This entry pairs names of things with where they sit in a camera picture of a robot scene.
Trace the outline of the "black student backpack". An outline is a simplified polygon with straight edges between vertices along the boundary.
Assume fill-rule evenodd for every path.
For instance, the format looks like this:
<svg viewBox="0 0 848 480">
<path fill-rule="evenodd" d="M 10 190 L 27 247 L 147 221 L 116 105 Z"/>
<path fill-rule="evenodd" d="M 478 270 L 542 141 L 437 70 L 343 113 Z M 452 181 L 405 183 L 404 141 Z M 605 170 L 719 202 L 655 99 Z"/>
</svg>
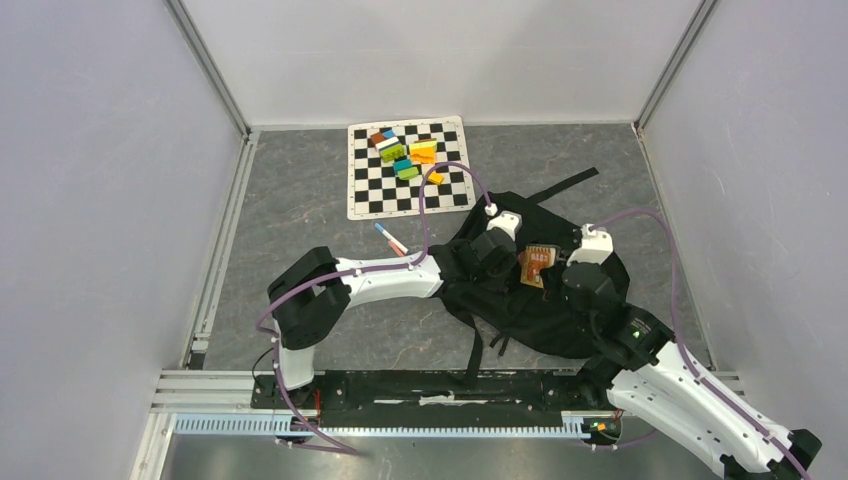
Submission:
<svg viewBox="0 0 848 480">
<path fill-rule="evenodd" d="M 597 173 L 597 169 L 591 167 L 530 196 L 522 196 L 512 191 L 490 193 L 487 198 L 477 201 L 457 233 L 447 242 L 459 237 L 472 238 L 482 232 L 487 223 L 484 206 L 488 203 L 494 202 L 501 209 L 522 216 L 522 226 L 517 234 L 517 263 L 504 285 L 502 296 L 496 297 L 492 293 L 485 296 L 493 303 L 491 319 L 477 320 L 496 330 L 495 341 L 501 346 L 515 340 L 546 355 L 584 360 L 599 353 L 599 343 L 604 331 L 622 323 L 630 275 L 616 253 L 601 264 L 612 278 L 616 289 L 623 295 L 623 303 L 613 310 L 578 312 L 562 300 L 548 296 L 544 287 L 540 289 L 519 282 L 518 256 L 528 244 L 557 246 L 559 255 L 556 263 L 565 264 L 572 251 L 579 246 L 580 226 L 544 208 L 542 204 L 562 191 L 596 176 Z"/>
</svg>

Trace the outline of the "blue white marker pen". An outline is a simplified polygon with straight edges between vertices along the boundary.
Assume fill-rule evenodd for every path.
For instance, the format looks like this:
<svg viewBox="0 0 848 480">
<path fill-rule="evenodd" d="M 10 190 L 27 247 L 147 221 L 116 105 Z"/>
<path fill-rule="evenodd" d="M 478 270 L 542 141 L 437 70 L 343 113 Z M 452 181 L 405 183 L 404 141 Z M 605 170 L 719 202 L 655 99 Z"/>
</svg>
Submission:
<svg viewBox="0 0 848 480">
<path fill-rule="evenodd" d="M 377 230 L 377 231 L 378 231 L 378 232 L 379 232 L 379 233 L 380 233 L 380 234 L 381 234 L 381 235 L 382 235 L 382 236 L 383 236 L 383 237 L 387 240 L 387 243 L 388 243 L 389 241 L 394 242 L 396 245 L 398 245 L 399 247 L 401 247 L 401 248 L 405 251 L 406 255 L 409 253 L 408 248 L 407 248 L 407 247 L 406 247 L 406 246 L 405 246 L 402 242 L 400 242 L 400 241 L 399 241 L 399 240 L 398 240 L 395 236 L 393 236 L 393 235 L 392 235 L 392 234 L 391 234 L 391 233 L 390 233 L 390 232 L 389 232 L 389 231 L 388 231 L 388 230 L 387 230 L 384 226 L 382 226 L 380 223 L 375 223 L 375 224 L 374 224 L 374 227 L 375 227 L 375 229 L 376 229 L 376 230 Z"/>
</svg>

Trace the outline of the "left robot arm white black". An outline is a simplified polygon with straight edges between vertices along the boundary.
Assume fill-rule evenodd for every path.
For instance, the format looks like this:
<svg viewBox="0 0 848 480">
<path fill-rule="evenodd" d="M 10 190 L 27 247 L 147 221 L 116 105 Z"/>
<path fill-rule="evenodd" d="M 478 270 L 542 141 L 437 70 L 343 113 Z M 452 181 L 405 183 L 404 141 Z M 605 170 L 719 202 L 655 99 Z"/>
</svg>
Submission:
<svg viewBox="0 0 848 480">
<path fill-rule="evenodd" d="M 309 250 L 267 288 L 277 343 L 276 394 L 295 408 L 312 399 L 316 347 L 354 307 L 436 298 L 469 327 L 490 320 L 493 303 L 485 296 L 502 296 L 517 254 L 516 228 L 497 226 L 395 259 L 337 258 L 326 246 Z"/>
</svg>

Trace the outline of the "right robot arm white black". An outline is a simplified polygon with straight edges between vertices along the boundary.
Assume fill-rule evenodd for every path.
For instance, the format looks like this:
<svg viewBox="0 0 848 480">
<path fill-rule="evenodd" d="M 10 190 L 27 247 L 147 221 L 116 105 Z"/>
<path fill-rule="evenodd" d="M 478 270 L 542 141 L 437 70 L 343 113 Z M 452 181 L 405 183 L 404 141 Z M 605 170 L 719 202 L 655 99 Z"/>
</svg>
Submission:
<svg viewBox="0 0 848 480">
<path fill-rule="evenodd" d="M 771 420 L 722 383 L 662 321 L 626 302 L 604 265 L 562 262 L 541 279 L 596 349 L 578 373 L 585 405 L 635 414 L 722 479 L 809 478 L 822 441 Z"/>
</svg>

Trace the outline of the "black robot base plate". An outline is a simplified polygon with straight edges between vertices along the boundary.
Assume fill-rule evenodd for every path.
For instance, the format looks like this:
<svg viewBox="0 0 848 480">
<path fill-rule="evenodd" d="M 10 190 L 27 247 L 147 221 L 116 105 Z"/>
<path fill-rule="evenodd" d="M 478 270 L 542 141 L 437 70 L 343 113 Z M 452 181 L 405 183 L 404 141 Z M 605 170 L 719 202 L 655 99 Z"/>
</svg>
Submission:
<svg viewBox="0 0 848 480">
<path fill-rule="evenodd" d="M 255 377 L 251 408 L 289 405 L 324 430 L 557 427 L 563 414 L 623 415 L 572 370 L 481 370 L 470 383 L 454 370 L 326 370 L 287 399 L 274 375 Z"/>
</svg>

